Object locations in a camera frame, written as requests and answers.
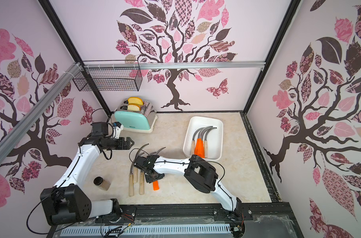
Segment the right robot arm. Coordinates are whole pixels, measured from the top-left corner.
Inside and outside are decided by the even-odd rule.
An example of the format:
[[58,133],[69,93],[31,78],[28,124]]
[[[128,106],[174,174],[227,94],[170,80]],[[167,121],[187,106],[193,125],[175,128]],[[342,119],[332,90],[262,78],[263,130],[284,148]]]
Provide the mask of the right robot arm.
[[239,216],[241,200],[228,191],[216,168],[203,158],[192,155],[188,159],[169,159],[159,155],[138,156],[134,167],[144,172],[147,183],[163,179],[166,174],[181,175],[198,191],[212,194],[228,212]]

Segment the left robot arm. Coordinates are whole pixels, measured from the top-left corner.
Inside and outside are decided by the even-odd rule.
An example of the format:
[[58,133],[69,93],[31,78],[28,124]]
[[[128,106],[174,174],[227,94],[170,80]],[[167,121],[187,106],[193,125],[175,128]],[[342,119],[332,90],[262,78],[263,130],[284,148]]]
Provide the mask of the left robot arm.
[[51,188],[40,195],[47,223],[50,226],[84,222],[89,218],[114,214],[121,216],[118,200],[115,198],[92,201],[82,190],[85,179],[100,154],[106,150],[130,150],[134,141],[120,136],[124,126],[119,123],[92,123],[91,133],[78,143],[75,158]]

